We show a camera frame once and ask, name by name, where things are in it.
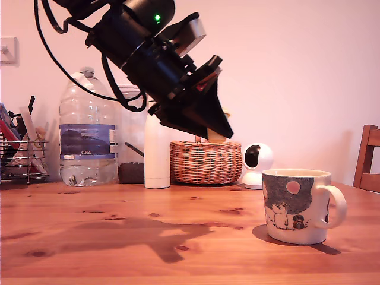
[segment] wicker basket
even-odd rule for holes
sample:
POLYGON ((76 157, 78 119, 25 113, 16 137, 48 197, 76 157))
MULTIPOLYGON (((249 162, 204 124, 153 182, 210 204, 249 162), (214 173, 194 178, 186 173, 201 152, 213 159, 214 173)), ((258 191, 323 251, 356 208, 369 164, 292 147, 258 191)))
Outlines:
POLYGON ((242 174, 242 147, 239 142, 211 143, 172 141, 170 143, 172 178, 193 184, 228 184, 242 174))

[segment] mug rim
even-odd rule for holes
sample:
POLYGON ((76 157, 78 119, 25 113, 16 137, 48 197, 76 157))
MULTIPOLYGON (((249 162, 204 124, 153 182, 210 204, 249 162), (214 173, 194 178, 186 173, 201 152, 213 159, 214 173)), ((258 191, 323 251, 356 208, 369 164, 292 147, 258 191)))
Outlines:
POLYGON ((282 168, 282 169, 266 169, 262 171, 262 174, 277 177, 328 177, 331 176, 330 172, 316 169, 296 169, 296 168, 282 168))

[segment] white bottle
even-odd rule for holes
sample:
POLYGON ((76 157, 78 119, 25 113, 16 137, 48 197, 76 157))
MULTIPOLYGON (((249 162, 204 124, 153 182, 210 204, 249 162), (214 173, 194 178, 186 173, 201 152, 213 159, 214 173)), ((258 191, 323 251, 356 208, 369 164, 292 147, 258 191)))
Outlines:
MULTIPOLYGON (((148 107, 155 102, 150 100, 148 107)), ((144 186, 146 188, 170 187, 170 143, 168 129, 160 120, 148 115, 145 123, 144 186)))
MULTIPOLYGON (((107 96, 104 85, 85 67, 72 75, 89 90, 107 96)), ((91 95, 71 81, 61 98, 60 142, 63 182, 93 186, 116 178, 115 104, 91 95)))

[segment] wooden table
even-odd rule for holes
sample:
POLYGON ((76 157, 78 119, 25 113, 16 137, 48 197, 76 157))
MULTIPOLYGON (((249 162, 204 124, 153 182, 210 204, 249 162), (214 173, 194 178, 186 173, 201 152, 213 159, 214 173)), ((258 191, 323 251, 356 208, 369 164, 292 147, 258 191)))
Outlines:
POLYGON ((1 284, 380 284, 380 195, 335 185, 347 220, 296 246, 267 235, 262 191, 239 185, 3 183, 1 284))

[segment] wooden chair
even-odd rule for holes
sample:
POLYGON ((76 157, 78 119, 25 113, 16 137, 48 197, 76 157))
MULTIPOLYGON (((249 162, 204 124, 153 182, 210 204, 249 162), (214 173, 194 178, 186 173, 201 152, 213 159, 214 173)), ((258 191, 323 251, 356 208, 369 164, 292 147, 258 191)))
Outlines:
POLYGON ((380 129, 377 126, 365 125, 353 186, 380 192, 380 174, 370 174, 375 147, 380 147, 380 129))

